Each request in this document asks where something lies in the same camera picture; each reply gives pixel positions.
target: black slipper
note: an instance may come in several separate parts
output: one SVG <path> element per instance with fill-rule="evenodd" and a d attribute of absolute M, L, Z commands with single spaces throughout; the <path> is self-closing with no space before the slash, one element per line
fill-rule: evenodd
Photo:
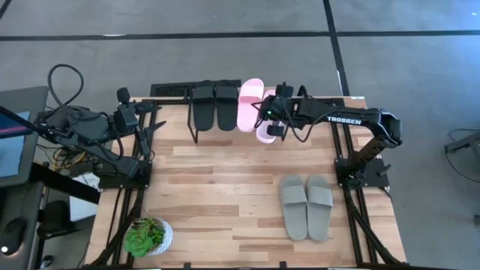
<path fill-rule="evenodd" d="M 215 98 L 213 87 L 205 82 L 192 90 L 193 123 L 198 131 L 213 127 Z"/>
<path fill-rule="evenodd" d="M 217 85 L 215 95 L 217 125 L 222 131 L 232 131 L 237 126 L 239 90 L 232 85 Z"/>

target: green succulent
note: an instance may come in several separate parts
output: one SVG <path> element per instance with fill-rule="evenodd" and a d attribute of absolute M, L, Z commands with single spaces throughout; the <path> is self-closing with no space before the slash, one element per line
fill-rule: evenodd
<path fill-rule="evenodd" d="M 133 257 L 144 257 L 163 243 L 164 233 L 164 228 L 153 217 L 135 220 L 127 232 L 125 250 Z"/>

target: slide sandal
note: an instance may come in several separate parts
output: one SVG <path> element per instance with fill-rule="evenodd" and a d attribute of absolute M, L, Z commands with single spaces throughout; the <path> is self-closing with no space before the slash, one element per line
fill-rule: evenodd
<path fill-rule="evenodd" d="M 193 123 L 198 131 L 213 127 L 215 98 L 209 81 L 201 82 L 192 91 Z"/>
<path fill-rule="evenodd" d="M 319 175 L 312 175 L 307 183 L 308 235 L 312 240 L 327 239 L 330 224 L 330 211 L 333 206 L 329 183 Z"/>
<path fill-rule="evenodd" d="M 286 234 L 292 240 L 307 237 L 307 197 L 299 175 L 287 175 L 280 184 L 280 202 L 283 209 Z"/>
<path fill-rule="evenodd" d="M 219 82 L 215 95 L 217 125 L 222 131 L 232 131 L 237 126 L 239 90 L 231 82 Z"/>
<path fill-rule="evenodd" d="M 261 79 L 249 79 L 241 86 L 237 116 L 237 127 L 240 131 L 254 131 L 258 110 L 252 106 L 252 103 L 262 101 L 262 97 L 263 81 Z"/>
<path fill-rule="evenodd" d="M 268 96 L 275 95 L 275 90 L 268 90 L 265 92 L 263 95 L 263 100 L 265 100 Z M 269 128 L 269 125 L 272 125 L 273 121 L 268 120 L 268 121 L 263 121 L 262 124 L 256 129 L 256 138 L 262 142 L 262 143 L 273 143 L 275 139 L 277 138 L 276 136 L 269 135 L 267 133 L 267 128 Z M 283 126 L 284 123 L 279 122 L 277 124 L 278 126 Z"/>

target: gray slipper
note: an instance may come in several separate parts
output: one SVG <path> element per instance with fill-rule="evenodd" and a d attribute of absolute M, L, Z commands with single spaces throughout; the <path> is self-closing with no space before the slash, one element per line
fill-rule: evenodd
<path fill-rule="evenodd" d="M 307 183 L 308 235 L 312 240 L 327 239 L 330 224 L 330 211 L 333 206 L 329 183 L 319 175 L 312 175 Z"/>
<path fill-rule="evenodd" d="M 286 234 L 292 240 L 307 237 L 307 197 L 299 175 L 287 175 L 280 184 L 280 202 L 283 209 Z"/>

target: wooden tabletop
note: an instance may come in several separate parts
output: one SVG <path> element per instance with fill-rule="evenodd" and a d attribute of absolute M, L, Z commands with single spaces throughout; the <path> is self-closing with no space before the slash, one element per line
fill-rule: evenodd
<path fill-rule="evenodd" d="M 366 107 L 362 97 L 345 97 L 345 104 Z M 166 124 L 154 133 L 154 171 L 142 209 L 142 216 L 148 213 L 172 225 L 172 246 L 159 256 L 135 259 L 134 267 L 172 268 L 184 263 L 192 263 L 194 268 L 265 267 L 278 266 L 280 261 L 287 261 L 289 267 L 355 265 L 344 195 L 335 176 L 329 123 L 316 125 L 305 143 L 290 131 L 284 142 L 277 138 L 271 145 L 259 142 L 255 133 L 224 132 L 215 124 L 199 133 L 196 145 L 187 127 L 187 114 L 187 105 L 165 105 L 157 114 L 156 121 Z M 341 125 L 338 128 L 345 147 L 344 132 Z M 365 127 L 350 126 L 350 130 L 357 150 L 372 137 Z M 122 142 L 125 152 L 131 152 L 134 139 L 127 137 Z M 334 206 L 326 241 L 291 241 L 287 237 L 278 199 L 278 183 L 286 174 L 299 174 L 304 181 L 319 174 L 330 183 Z M 404 261 L 390 199 L 375 187 L 364 188 L 364 193 L 373 231 Z M 106 190 L 101 195 L 86 263 L 105 248 L 116 194 L 117 190 Z M 358 231 L 363 258 L 368 261 L 365 237 Z"/>

